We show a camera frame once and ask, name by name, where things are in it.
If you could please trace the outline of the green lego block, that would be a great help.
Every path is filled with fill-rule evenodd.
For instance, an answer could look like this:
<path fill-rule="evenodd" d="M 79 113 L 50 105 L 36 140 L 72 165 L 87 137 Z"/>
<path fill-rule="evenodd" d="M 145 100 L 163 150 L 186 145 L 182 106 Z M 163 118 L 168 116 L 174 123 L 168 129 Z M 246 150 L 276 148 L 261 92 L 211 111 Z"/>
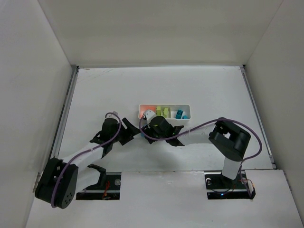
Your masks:
<path fill-rule="evenodd" d="M 155 109 L 155 111 L 156 111 L 156 115 L 157 116 L 161 116 L 162 115 L 162 108 L 160 106 L 157 106 L 156 109 Z"/>
<path fill-rule="evenodd" d="M 168 107 L 165 107 L 164 109 L 163 109 L 163 116 L 165 117 L 165 118 L 168 118 L 168 116 L 169 116 L 169 108 Z"/>

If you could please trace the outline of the orange round lego piece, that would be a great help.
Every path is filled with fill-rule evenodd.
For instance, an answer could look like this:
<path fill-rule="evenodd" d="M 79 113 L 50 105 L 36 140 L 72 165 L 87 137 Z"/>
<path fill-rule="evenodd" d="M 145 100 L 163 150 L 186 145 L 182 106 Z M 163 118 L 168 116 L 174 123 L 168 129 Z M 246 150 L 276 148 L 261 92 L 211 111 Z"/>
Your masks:
<path fill-rule="evenodd" d="M 148 110 L 148 107 L 146 106 L 141 106 L 139 109 L 139 118 L 141 118 L 144 115 L 144 112 Z"/>

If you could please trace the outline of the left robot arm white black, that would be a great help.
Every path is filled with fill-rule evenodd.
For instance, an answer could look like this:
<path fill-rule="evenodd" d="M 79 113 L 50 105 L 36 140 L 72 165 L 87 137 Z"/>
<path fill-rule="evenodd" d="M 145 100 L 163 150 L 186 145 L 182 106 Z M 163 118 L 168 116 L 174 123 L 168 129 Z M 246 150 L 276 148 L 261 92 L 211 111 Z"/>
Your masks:
<path fill-rule="evenodd" d="M 126 118 L 106 118 L 101 130 L 85 148 L 64 159 L 52 158 L 47 162 L 35 198 L 53 208 L 65 209 L 79 192 L 88 188 L 107 188 L 106 169 L 94 162 L 104 158 L 114 143 L 125 145 L 139 133 L 140 130 Z"/>

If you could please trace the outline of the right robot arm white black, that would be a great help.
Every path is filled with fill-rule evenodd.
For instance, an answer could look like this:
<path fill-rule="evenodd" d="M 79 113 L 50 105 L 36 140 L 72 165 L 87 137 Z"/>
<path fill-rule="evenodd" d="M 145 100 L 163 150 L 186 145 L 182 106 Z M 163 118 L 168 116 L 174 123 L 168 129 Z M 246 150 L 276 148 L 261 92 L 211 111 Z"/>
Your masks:
<path fill-rule="evenodd" d="M 172 126 L 162 116 L 151 117 L 144 126 L 144 119 L 140 119 L 139 126 L 150 144 L 157 141 L 165 141 L 174 147 L 213 144 L 225 157 L 221 175 L 231 180 L 236 179 L 251 139 L 251 135 L 244 129 L 226 118 L 193 129 L 186 129 L 183 125 Z"/>

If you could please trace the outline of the white three-compartment tray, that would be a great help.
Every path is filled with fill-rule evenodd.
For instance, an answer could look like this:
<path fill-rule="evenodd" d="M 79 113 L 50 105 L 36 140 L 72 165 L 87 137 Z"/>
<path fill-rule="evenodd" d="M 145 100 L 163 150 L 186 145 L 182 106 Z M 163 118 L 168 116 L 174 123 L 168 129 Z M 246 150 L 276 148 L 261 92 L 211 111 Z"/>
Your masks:
<path fill-rule="evenodd" d="M 153 110 L 155 113 L 156 113 L 156 111 L 155 111 L 156 107 L 160 106 L 162 116 L 163 116 L 163 109 L 165 107 L 168 107 L 170 113 L 169 113 L 168 118 L 165 118 L 165 119 L 172 125 L 185 125 L 191 119 L 191 109 L 188 104 L 140 104 L 139 109 L 141 106 L 146 106 L 146 107 L 148 107 L 148 109 Z M 188 116 L 189 119 L 176 119 L 175 115 L 176 115 L 176 112 L 178 109 L 183 110 L 184 111 L 183 116 L 186 115 L 186 116 Z"/>

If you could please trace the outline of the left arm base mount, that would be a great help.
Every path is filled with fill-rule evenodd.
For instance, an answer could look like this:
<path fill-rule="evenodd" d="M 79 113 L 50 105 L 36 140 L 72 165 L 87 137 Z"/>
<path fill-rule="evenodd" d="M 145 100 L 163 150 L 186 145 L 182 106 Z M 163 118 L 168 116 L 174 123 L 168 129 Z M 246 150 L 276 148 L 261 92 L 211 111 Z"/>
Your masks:
<path fill-rule="evenodd" d="M 76 200 L 119 200 L 121 178 L 120 172 L 91 164 L 78 176 Z"/>

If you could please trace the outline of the left aluminium table rail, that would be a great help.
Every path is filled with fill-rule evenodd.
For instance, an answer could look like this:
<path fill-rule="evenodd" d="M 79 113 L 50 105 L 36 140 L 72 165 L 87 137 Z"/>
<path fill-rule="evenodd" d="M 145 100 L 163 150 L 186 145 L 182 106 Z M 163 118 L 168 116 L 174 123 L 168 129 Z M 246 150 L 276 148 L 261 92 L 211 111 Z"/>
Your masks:
<path fill-rule="evenodd" d="M 59 116 L 59 121 L 57 123 L 57 128 L 55 131 L 53 142 L 51 144 L 50 150 L 47 152 L 46 158 L 44 159 L 44 161 L 42 163 L 41 171 L 38 172 L 38 174 L 37 174 L 33 192 L 35 192 L 35 190 L 38 186 L 38 183 L 42 176 L 42 172 L 43 172 L 48 160 L 50 160 L 53 157 L 57 158 L 59 155 L 59 152 L 60 152 L 60 147 L 61 147 L 61 143 L 62 143 L 62 139 L 63 139 L 66 123 L 67 123 L 68 113 L 70 110 L 70 106 L 71 106 L 71 102 L 72 102 L 72 98 L 73 98 L 73 94 L 74 94 L 74 90 L 75 90 L 75 86 L 76 86 L 76 81 L 77 81 L 77 77 L 78 77 L 78 72 L 79 72 L 79 66 L 71 65 L 71 68 L 72 68 L 72 74 L 71 74 L 69 84 L 67 87 L 64 103 L 63 103 L 62 110 L 61 110 L 61 113 Z"/>

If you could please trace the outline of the aluminium table rail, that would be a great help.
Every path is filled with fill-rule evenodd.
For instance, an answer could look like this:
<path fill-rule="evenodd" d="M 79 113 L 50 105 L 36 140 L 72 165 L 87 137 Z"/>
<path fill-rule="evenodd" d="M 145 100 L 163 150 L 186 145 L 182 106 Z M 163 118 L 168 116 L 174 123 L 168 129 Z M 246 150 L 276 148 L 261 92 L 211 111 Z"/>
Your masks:
<path fill-rule="evenodd" d="M 254 108 L 254 112 L 255 112 L 255 115 L 256 115 L 256 119 L 258 121 L 258 125 L 259 125 L 259 129 L 261 131 L 261 134 L 262 134 L 262 142 L 265 144 L 265 148 L 267 150 L 267 153 L 269 155 L 269 159 L 271 161 L 271 164 L 273 166 L 273 169 L 277 169 L 277 166 L 276 166 L 276 163 L 275 163 L 275 160 L 273 158 L 273 155 L 272 155 L 272 152 L 271 152 L 271 149 L 270 149 L 270 146 L 269 146 L 269 143 L 268 143 L 268 139 L 267 139 L 267 136 L 265 134 L 265 130 L 264 130 L 264 127 L 263 127 L 263 124 L 262 124 L 262 121 L 261 121 L 261 118 L 260 118 L 260 115 L 259 115 L 259 112 L 258 112 L 258 108 L 257 108 L 257 105 L 255 103 L 255 99 L 254 99 L 254 96 L 253 96 L 253 93 L 252 93 L 252 90 L 250 88 L 250 85 L 249 85 L 249 81 L 248 81 L 248 78 L 247 78 L 247 75 L 246 75 L 246 69 L 245 69 L 245 65 L 241 65 L 240 66 L 240 71 L 242 73 L 242 76 L 243 76 L 243 79 L 244 79 L 244 82 L 245 82 L 245 85 L 247 87 L 247 91 L 249 93 L 249 96 L 250 96 L 250 100 L 251 100 L 251 103 L 252 103 L 252 106 Z"/>
<path fill-rule="evenodd" d="M 38 186 L 38 183 L 42 176 L 42 172 L 43 172 L 48 160 L 50 160 L 53 157 L 57 158 L 59 155 L 59 152 L 60 152 L 60 147 L 61 147 L 61 143 L 62 143 L 62 139 L 63 139 L 66 123 L 67 123 L 68 113 L 70 110 L 70 106 L 71 106 L 71 102 L 72 102 L 72 98 L 73 98 L 73 94 L 74 94 L 74 90 L 75 90 L 75 86 L 76 86 L 76 81 L 77 81 L 77 77 L 78 77 L 78 72 L 79 72 L 79 66 L 71 65 L 71 68 L 72 68 L 72 74 L 71 74 L 69 84 L 67 87 L 64 103 L 63 103 L 62 110 L 61 110 L 61 113 L 59 116 L 59 121 L 57 123 L 57 128 L 55 131 L 53 142 L 51 144 L 50 150 L 47 152 L 46 158 L 44 159 L 44 161 L 42 163 L 41 171 L 38 172 L 38 174 L 37 174 L 33 192 L 35 192 L 35 190 Z"/>

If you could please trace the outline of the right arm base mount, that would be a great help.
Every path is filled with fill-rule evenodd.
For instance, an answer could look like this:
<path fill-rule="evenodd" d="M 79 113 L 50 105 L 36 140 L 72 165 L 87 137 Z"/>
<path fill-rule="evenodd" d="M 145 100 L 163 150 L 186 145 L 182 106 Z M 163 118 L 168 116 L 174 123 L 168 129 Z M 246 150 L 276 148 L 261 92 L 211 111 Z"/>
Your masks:
<path fill-rule="evenodd" d="M 255 186 L 245 171 L 234 180 L 224 177 L 221 172 L 206 172 L 204 176 L 209 200 L 253 200 L 256 196 Z"/>

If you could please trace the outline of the right aluminium table rail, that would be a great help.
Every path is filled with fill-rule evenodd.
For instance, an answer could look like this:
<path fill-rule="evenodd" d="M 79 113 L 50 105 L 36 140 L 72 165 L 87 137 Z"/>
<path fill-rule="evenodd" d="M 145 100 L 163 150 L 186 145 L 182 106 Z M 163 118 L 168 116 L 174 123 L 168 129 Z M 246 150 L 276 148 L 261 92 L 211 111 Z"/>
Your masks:
<path fill-rule="evenodd" d="M 261 118 L 260 118 L 260 115 L 259 115 L 259 112 L 258 112 L 258 108 L 257 108 L 257 105 L 255 103 L 255 99 L 254 99 L 254 96 L 253 96 L 253 93 L 252 93 L 252 90 L 250 88 L 250 85 L 249 85 L 249 81 L 248 81 L 248 78 L 247 78 L 247 75 L 246 75 L 246 69 L 245 69 L 245 65 L 241 65 L 240 66 L 240 71 L 242 73 L 242 76 L 243 76 L 243 79 L 244 79 L 244 82 L 245 82 L 245 85 L 247 87 L 247 91 L 249 93 L 249 96 L 250 96 L 250 100 L 251 100 L 251 103 L 252 103 L 252 106 L 254 108 L 254 112 L 255 112 L 255 115 L 256 115 L 256 119 L 258 121 L 258 125 L 259 125 L 259 129 L 261 131 L 261 134 L 262 134 L 262 142 L 265 144 L 265 148 L 267 150 L 267 153 L 269 155 L 269 159 L 271 161 L 271 164 L 273 166 L 273 169 L 277 169 L 277 166 L 276 166 L 276 163 L 275 163 L 275 160 L 273 158 L 273 155 L 272 155 L 272 152 L 271 152 L 271 149 L 270 149 L 270 146 L 269 146 L 269 143 L 268 143 L 268 139 L 267 139 L 267 136 L 265 134 L 265 130 L 264 130 L 264 127 L 263 127 L 263 124 L 262 124 L 262 121 L 261 121 Z"/>

